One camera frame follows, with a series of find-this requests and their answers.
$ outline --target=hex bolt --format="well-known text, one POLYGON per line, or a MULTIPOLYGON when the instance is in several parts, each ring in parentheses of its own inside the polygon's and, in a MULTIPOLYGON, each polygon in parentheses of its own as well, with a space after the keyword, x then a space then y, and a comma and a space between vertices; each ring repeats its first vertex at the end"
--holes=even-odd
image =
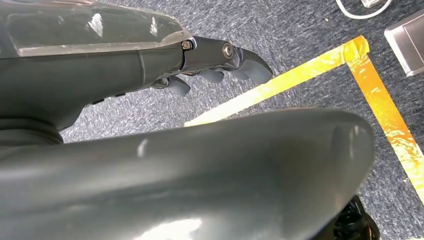
POLYGON ((190 40, 185 40, 181 42, 182 49, 190 50, 193 48, 193 43, 190 40))

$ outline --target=transparent plastic cover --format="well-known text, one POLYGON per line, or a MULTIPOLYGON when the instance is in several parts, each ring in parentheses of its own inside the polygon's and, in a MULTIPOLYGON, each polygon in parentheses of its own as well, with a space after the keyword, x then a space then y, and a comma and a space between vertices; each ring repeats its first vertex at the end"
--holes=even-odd
POLYGON ((0 0, 0 57, 159 48, 191 38, 175 18, 95 0, 0 0))

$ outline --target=bolt head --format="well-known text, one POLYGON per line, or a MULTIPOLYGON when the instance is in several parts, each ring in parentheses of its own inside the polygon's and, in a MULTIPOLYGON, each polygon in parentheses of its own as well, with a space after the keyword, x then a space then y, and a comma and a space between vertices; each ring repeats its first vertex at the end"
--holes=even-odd
POLYGON ((190 40, 185 40, 182 41, 181 46, 184 50, 190 50, 193 48, 193 43, 190 40))
POLYGON ((233 46, 231 46, 231 44, 229 43, 225 43, 222 47, 222 52, 224 54, 224 57, 226 57, 227 59, 231 59, 234 55, 233 46))

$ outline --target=robotic hand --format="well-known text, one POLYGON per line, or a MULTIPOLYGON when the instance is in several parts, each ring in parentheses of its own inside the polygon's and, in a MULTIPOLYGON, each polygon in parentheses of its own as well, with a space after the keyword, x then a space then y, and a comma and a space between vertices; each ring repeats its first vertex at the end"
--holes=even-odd
MULTIPOLYGON (((105 98, 146 88, 185 95, 190 86, 178 75, 216 83, 224 72, 257 84, 273 75, 256 53, 192 36, 161 13, 93 0, 0 0, 0 116, 13 124, 62 130, 105 98)), ((0 127, 12 124, 5 121, 0 127)))

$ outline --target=yellow tape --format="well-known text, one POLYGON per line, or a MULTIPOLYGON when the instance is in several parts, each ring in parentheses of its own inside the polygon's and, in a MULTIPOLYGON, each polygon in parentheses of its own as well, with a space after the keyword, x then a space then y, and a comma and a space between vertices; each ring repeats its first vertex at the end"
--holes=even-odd
POLYGON ((347 65, 419 198, 424 203, 424 155, 420 147, 396 108, 368 55, 348 62, 347 65))
POLYGON ((315 78, 340 65, 351 62, 370 51, 367 40, 359 36, 337 48, 330 50, 266 84, 255 87, 205 113, 188 121, 185 127, 213 123, 236 114, 287 89, 315 78))

